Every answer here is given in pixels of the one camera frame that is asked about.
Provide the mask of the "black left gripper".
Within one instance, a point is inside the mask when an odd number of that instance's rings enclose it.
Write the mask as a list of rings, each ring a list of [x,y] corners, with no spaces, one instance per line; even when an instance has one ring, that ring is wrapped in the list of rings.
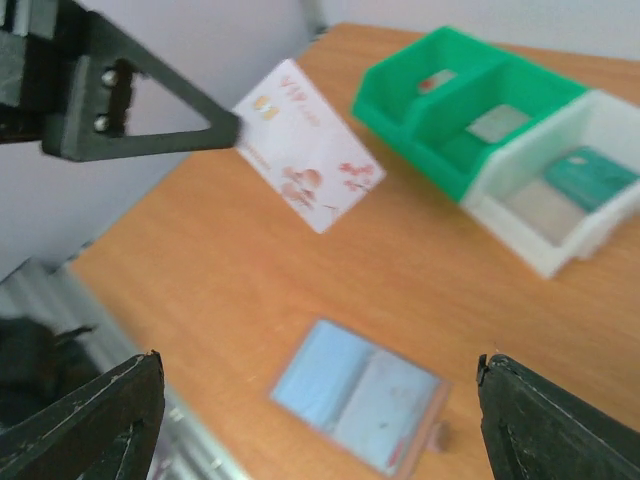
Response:
[[[98,11],[1,3],[1,142],[69,161],[228,149],[239,117]]]

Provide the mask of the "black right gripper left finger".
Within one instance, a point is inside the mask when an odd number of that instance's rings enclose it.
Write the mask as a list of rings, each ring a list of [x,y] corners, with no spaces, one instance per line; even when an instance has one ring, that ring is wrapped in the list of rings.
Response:
[[[3,479],[144,479],[165,409],[156,351],[138,354],[1,435]]]

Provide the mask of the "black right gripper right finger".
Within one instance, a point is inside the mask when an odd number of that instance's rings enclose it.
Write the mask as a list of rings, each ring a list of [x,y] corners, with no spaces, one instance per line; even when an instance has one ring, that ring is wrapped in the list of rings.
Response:
[[[479,357],[481,431],[496,479],[639,477],[639,433],[504,354]]]

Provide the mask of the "white floral credit card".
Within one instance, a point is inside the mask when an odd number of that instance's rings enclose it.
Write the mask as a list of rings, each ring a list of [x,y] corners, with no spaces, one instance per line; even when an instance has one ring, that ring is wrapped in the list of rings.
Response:
[[[279,63],[233,112],[242,120],[238,153],[319,234],[386,175],[292,59]]]

